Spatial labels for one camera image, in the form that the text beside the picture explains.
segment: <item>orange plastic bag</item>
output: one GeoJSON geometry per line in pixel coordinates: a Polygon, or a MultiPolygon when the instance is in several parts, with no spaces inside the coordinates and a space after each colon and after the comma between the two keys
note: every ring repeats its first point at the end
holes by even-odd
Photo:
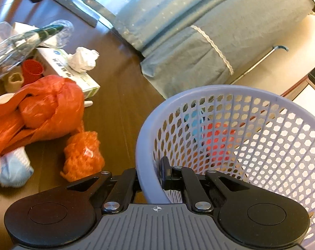
{"type": "Polygon", "coordinates": [[[100,172],[105,162],[99,145],[97,132],[81,132],[71,136],[64,149],[66,161],[60,175],[72,182],[100,172]]]}
{"type": "Polygon", "coordinates": [[[75,131],[84,113],[84,94],[72,80],[45,76],[0,104],[0,155],[75,131]]]}

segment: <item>brown floor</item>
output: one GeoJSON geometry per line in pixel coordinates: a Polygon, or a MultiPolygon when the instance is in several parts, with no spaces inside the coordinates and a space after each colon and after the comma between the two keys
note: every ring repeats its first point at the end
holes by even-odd
{"type": "MultiPolygon", "coordinates": [[[[141,125],[163,98],[142,76],[135,52],[102,24],[92,28],[53,0],[39,4],[28,0],[0,0],[0,21],[43,26],[58,19],[71,21],[75,28],[75,34],[64,48],[68,53],[74,53],[78,46],[100,53],[90,75],[101,88],[92,97],[93,106],[85,109],[84,123],[86,130],[99,134],[100,151],[106,162],[104,170],[121,174],[124,169],[135,166],[135,143],[141,125]]],[[[3,93],[0,82],[0,95],[3,93]]],[[[27,146],[26,152],[35,169],[33,176],[22,188],[0,187],[0,250],[12,246],[3,224],[6,209],[22,197],[66,183],[59,175],[66,139],[27,146]]]]}

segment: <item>crumpled white paper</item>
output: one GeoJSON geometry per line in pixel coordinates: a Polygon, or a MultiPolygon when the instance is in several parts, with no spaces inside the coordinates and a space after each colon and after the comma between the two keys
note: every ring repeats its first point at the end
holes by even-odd
{"type": "Polygon", "coordinates": [[[77,47],[75,54],[69,54],[68,65],[77,72],[86,72],[96,66],[95,60],[99,53],[95,50],[89,50],[84,47],[77,47]]]}

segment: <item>red plastic cup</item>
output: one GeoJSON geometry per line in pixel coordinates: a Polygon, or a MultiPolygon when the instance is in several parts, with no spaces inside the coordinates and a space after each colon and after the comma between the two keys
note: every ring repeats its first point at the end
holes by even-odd
{"type": "Polygon", "coordinates": [[[21,66],[24,82],[22,86],[31,84],[42,77],[43,66],[40,62],[33,59],[27,59],[21,66]]]}

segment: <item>laundry basket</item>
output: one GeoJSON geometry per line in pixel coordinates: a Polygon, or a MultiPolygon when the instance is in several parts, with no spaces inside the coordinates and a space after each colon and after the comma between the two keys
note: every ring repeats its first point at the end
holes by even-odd
{"type": "Polygon", "coordinates": [[[215,169],[303,205],[311,217],[302,245],[315,250],[315,117],[250,87],[216,85],[175,95],[143,124],[136,168],[149,203],[180,203],[160,184],[160,159],[197,174],[215,169]]]}

